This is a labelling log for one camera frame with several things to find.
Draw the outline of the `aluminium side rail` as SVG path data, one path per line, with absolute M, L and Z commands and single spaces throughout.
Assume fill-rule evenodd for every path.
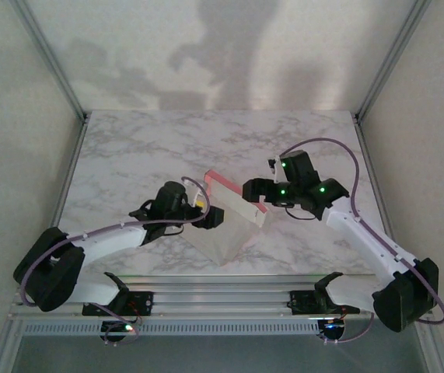
M 356 131 L 356 134 L 358 137 L 358 142 L 360 144 L 360 147 L 362 149 L 362 154 L 364 156 L 365 166 L 366 166 L 366 169 L 369 174 L 369 178 L 372 183 L 372 190 L 373 190 L 373 193 L 374 193 L 374 196 L 376 199 L 377 207 L 379 208 L 379 214 L 380 214 L 380 218 L 381 218 L 382 225 L 383 225 L 383 231 L 384 231 L 386 237 L 388 237 L 392 243 L 391 252 L 392 252 L 393 258 L 395 260 L 399 260 L 401 258 L 400 253 L 399 253 L 399 248 L 397 247 L 397 244 L 392 240 L 392 235 L 393 235 L 392 225 L 391 225 L 390 218 L 389 218 L 389 215 L 388 215 L 388 212 L 386 209 L 386 203 L 385 203 L 385 200 L 383 198 L 383 194 L 382 194 L 382 191 L 380 188 L 379 179 L 376 175 L 375 166 L 372 161 L 372 155 L 369 150 L 369 146 L 367 144 L 364 131 L 362 129 L 362 122 L 358 118 L 357 114 L 352 115 L 352 120 L 354 122 L 355 131 Z
M 69 139 L 62 149 L 61 160 L 57 163 L 58 170 L 55 181 L 48 187 L 48 196 L 44 198 L 44 201 L 48 202 L 47 217 L 42 219 L 41 226 L 33 237 L 31 246 L 38 241 L 48 228 L 59 225 L 82 143 L 86 136 L 89 118 L 90 114 L 85 114 L 84 119 L 77 120 L 69 133 Z

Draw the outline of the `aluminium mounting rails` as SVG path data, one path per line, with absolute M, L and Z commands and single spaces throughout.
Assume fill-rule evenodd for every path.
M 201 275 L 122 276 L 82 274 L 69 300 L 51 314 L 99 315 L 94 304 L 107 305 L 119 293 L 154 293 L 151 315 L 291 315 L 290 291 L 316 290 L 323 276 Z

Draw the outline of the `aluminium frame post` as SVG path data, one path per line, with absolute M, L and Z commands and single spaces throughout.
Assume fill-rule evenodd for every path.
M 358 125 L 362 125 L 373 108 L 376 100 L 383 90 L 384 85 L 391 76 L 397 62 L 411 40 L 418 24 L 421 22 L 425 12 L 431 5 L 432 0 L 414 0 L 409 12 L 401 23 L 386 55 L 367 90 L 365 98 L 355 112 L 354 118 Z
M 57 58 L 56 53 L 48 42 L 42 27 L 37 21 L 27 0 L 8 0 L 12 6 L 20 22 L 23 24 L 28 36 L 37 49 L 38 54 L 42 58 L 47 70 L 55 79 L 59 89 L 61 90 L 66 101 L 72 108 L 77 120 L 81 125 L 86 122 L 87 113 L 83 109 L 74 89 L 72 88 L 67 75 Z

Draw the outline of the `controller board with blue light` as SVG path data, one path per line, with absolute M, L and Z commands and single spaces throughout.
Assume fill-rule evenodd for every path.
M 319 319 L 318 326 L 319 338 L 333 343 L 342 338 L 345 330 L 343 319 Z

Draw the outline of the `controller board with green light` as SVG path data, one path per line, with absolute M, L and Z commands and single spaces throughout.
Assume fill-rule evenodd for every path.
M 100 339 L 104 343 L 120 343 L 135 336 L 134 329 L 125 322 L 103 321 L 100 327 Z

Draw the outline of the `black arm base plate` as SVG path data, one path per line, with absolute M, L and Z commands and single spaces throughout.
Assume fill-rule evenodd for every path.
M 293 315 L 357 315 L 361 311 L 349 305 L 335 305 L 327 294 L 317 290 L 290 291 L 287 307 Z
M 154 293 L 151 291 L 129 291 L 119 293 L 103 307 L 119 316 L 150 316 Z

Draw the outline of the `pink and grey paper box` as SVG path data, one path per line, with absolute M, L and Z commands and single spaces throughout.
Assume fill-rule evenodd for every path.
M 221 267 L 257 234 L 267 231 L 272 213 L 262 203 L 245 201 L 242 187 L 213 169 L 205 173 L 203 186 L 211 207 L 224 211 L 223 223 L 209 230 L 187 225 L 180 236 Z

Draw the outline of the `aluminium frame leg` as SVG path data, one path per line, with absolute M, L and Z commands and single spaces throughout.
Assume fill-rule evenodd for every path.
M 415 324 L 428 373 L 444 373 L 444 343 L 436 326 Z
M 24 322 L 7 319 L 0 335 L 0 373 L 12 373 L 23 338 Z

